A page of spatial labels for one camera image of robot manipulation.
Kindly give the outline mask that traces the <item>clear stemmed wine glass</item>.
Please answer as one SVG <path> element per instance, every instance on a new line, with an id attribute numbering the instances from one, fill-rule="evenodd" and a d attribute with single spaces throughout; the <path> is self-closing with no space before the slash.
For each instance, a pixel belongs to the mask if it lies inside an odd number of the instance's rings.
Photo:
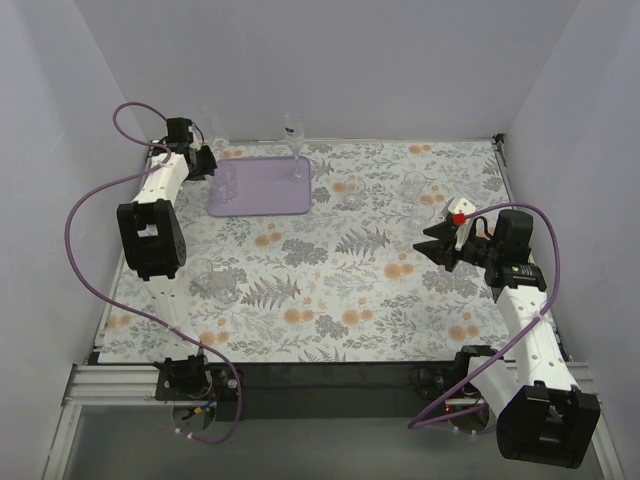
<path id="1" fill-rule="evenodd" d="M 230 158 L 229 135 L 216 109 L 213 106 L 205 105 L 203 107 L 202 120 L 205 142 L 214 153 L 214 156 L 218 159 Z"/>

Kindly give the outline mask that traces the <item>tall clear champagne flute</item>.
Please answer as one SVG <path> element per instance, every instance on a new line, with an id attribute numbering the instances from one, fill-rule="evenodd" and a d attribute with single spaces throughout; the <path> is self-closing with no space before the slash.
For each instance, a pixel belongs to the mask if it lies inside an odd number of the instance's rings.
<path id="1" fill-rule="evenodd" d="M 291 180 L 302 182 L 307 173 L 300 162 L 300 154 L 304 146 L 305 134 L 302 117 L 300 114 L 288 113 L 284 117 L 285 140 L 294 157 L 294 168 L 291 172 Z"/>

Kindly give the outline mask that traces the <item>clear ribbed tumbler glass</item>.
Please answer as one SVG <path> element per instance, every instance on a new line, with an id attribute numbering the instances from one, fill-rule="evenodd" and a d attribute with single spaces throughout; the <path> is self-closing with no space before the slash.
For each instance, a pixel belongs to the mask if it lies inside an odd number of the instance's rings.
<path id="1" fill-rule="evenodd" d="M 232 165 L 220 164 L 212 175 L 207 176 L 211 197 L 221 203 L 235 199 L 238 192 L 236 169 Z"/>

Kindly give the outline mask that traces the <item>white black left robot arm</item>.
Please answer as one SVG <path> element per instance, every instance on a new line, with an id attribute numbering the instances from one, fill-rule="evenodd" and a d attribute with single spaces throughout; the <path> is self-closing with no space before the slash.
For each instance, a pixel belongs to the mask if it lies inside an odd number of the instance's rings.
<path id="1" fill-rule="evenodd" d="M 183 338 L 196 334 L 186 312 L 180 270 L 187 246 L 174 203 L 184 181 L 201 178 L 216 164 L 209 147 L 195 138 L 193 121 L 173 117 L 166 126 L 166 138 L 151 147 L 154 171 L 133 200 L 118 206 L 116 217 L 127 265 L 142 280 L 162 321 L 166 345 L 154 365 L 165 387 L 199 400 L 210 394 L 212 380 L 201 348 Z"/>

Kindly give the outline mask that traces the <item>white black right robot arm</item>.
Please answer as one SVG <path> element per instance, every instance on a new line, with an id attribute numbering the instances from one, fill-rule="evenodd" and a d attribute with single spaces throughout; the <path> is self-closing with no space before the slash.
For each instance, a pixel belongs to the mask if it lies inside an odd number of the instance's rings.
<path id="1" fill-rule="evenodd" d="M 476 225 L 486 221 L 484 211 L 468 203 L 453 207 L 441 223 L 424 230 L 428 241 L 414 248 L 448 272 L 460 262 L 483 269 L 510 339 L 499 350 L 471 346 L 460 351 L 461 373 L 408 426 L 415 430 L 461 417 L 460 412 L 433 413 L 472 385 L 496 417 L 496 440 L 504 458 L 576 469 L 601 408 L 566 366 L 549 316 L 558 287 L 547 285 L 531 260 L 534 220 L 544 215 L 524 204 L 494 209 L 495 229 L 479 234 Z"/>

